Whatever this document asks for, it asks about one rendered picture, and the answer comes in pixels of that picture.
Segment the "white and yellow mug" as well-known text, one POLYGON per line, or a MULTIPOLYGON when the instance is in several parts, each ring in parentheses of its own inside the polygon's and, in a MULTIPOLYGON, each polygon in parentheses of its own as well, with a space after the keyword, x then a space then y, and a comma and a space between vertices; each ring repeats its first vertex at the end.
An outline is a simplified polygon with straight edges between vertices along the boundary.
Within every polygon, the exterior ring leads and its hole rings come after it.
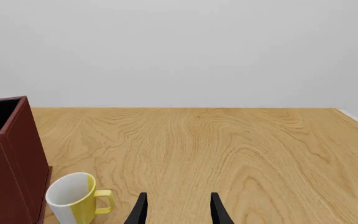
POLYGON ((90 224, 96 215, 113 211, 111 190, 97 190, 96 179, 77 172, 56 180, 45 194, 59 224, 90 224))

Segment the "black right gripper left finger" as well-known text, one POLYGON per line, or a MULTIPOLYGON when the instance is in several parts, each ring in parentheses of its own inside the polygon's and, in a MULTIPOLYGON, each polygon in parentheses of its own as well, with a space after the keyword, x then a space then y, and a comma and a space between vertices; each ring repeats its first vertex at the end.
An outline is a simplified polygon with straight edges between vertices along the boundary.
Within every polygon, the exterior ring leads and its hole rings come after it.
POLYGON ((147 219, 147 193, 142 192, 124 224, 145 224, 147 219))

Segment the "red-brown desk caddy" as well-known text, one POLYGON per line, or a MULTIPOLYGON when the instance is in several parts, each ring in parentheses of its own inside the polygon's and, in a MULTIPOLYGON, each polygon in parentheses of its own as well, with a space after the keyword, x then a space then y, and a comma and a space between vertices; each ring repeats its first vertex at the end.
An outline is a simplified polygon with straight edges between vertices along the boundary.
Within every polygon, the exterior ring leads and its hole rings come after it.
POLYGON ((51 174, 27 97, 0 98, 0 224, 43 224, 51 174))

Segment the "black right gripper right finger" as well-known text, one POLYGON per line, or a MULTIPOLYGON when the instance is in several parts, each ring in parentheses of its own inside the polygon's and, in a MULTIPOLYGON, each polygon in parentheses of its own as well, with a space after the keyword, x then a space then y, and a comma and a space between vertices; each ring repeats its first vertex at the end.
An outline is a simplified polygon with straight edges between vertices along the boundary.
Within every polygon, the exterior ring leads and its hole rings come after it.
POLYGON ((211 193, 210 210, 213 224, 234 224, 217 192, 211 193))

